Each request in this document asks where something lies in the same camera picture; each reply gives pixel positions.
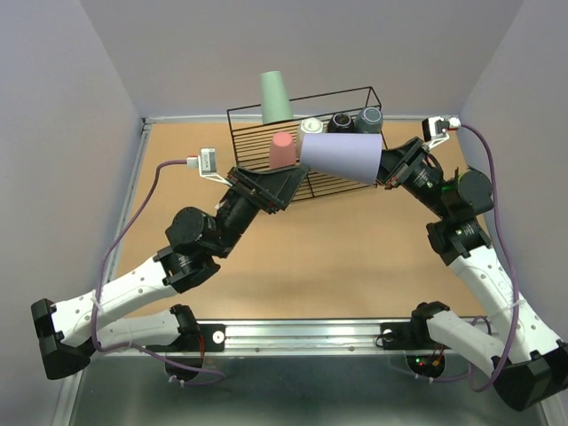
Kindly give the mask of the red cup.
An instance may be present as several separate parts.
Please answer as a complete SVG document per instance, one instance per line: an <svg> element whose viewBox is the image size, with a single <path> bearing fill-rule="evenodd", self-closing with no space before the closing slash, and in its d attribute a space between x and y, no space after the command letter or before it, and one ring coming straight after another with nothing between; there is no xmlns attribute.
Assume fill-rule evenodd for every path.
<svg viewBox="0 0 568 426"><path fill-rule="evenodd" d="M269 150L271 169L287 167L296 163L296 146L293 137L286 131L277 132L272 137Z"/></svg>

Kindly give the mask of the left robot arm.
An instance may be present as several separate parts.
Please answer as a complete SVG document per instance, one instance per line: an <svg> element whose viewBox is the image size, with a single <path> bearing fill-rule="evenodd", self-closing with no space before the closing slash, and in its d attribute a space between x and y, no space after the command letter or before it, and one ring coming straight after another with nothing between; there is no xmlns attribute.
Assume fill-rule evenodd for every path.
<svg viewBox="0 0 568 426"><path fill-rule="evenodd" d="M133 271L66 301L43 298L32 303L46 377L58 380L78 373L95 352L191 348L200 329L189 307L178 304L137 319L130 313L211 278L220 269L215 260L231 254L258 212L286 209L307 173L303 166L261 172L233 167L216 214L181 209L165 231L168 246Z"/></svg>

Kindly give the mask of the purple cup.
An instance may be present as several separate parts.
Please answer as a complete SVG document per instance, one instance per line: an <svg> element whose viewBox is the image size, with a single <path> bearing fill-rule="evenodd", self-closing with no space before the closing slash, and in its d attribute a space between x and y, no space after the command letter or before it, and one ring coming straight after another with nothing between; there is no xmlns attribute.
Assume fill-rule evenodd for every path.
<svg viewBox="0 0 568 426"><path fill-rule="evenodd" d="M363 185L373 185L383 151L381 134L308 133L299 162L310 170Z"/></svg>

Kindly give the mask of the green cup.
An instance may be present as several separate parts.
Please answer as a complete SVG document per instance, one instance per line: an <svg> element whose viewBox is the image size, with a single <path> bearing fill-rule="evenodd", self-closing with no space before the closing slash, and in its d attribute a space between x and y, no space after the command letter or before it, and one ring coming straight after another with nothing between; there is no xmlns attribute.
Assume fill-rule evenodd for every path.
<svg viewBox="0 0 568 426"><path fill-rule="evenodd" d="M292 120L288 92L280 71L265 72L260 75L261 115L263 124Z"/></svg>

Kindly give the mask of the black mug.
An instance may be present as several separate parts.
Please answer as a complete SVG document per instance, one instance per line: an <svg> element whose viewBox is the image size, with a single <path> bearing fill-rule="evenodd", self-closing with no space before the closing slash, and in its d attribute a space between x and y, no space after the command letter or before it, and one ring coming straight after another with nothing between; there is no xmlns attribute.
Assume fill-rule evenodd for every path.
<svg viewBox="0 0 568 426"><path fill-rule="evenodd" d="M327 133L354 133L355 123L352 117L346 113L336 113L331 116L327 123Z"/></svg>

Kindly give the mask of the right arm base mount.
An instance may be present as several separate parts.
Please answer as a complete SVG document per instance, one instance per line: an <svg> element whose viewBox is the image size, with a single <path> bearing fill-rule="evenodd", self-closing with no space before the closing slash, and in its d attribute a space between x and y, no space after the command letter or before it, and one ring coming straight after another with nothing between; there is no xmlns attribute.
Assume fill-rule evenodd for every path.
<svg viewBox="0 0 568 426"><path fill-rule="evenodd" d="M433 350L435 346L454 349L458 344L458 337L438 327L434 319L383 322L375 338L375 346L386 351Z"/></svg>

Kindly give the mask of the blue-grey mug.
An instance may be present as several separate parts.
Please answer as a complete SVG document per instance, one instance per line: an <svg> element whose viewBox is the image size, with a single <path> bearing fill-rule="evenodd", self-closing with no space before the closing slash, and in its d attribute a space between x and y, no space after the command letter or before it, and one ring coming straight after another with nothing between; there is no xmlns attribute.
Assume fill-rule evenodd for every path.
<svg viewBox="0 0 568 426"><path fill-rule="evenodd" d="M378 134L383 128L383 113L377 107L365 107L355 117L354 124L357 133Z"/></svg>

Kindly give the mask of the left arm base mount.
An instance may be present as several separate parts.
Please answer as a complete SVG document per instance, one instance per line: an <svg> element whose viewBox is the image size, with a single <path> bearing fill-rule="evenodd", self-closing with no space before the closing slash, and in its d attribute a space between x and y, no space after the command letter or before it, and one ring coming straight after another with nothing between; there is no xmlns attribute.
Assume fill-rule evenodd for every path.
<svg viewBox="0 0 568 426"><path fill-rule="evenodd" d="M154 352L222 352L225 350L225 324L198 323L170 344L148 345Z"/></svg>

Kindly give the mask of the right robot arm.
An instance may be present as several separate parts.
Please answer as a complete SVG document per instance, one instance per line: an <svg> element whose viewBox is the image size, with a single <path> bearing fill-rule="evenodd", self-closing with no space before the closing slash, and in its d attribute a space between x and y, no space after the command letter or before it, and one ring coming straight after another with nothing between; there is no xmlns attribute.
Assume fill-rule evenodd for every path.
<svg viewBox="0 0 568 426"><path fill-rule="evenodd" d="M482 332L446 304L421 303L409 321L383 324L376 345L390 351L445 346L494 376L492 387L516 411L566 390L566 342L514 288L477 220L493 209L489 177L470 168L445 179L426 145L413 138L383 151L376 181L386 189L403 187L438 217L426 226L430 245L472 291L493 331Z"/></svg>

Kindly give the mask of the white mug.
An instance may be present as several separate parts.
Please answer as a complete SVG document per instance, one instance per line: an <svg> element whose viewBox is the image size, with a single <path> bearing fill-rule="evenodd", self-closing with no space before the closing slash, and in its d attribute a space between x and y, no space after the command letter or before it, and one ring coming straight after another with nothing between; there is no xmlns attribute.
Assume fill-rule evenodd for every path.
<svg viewBox="0 0 568 426"><path fill-rule="evenodd" d="M298 125L296 132L296 143L301 145L307 134L322 133L325 129L324 123L316 117L304 118Z"/></svg>

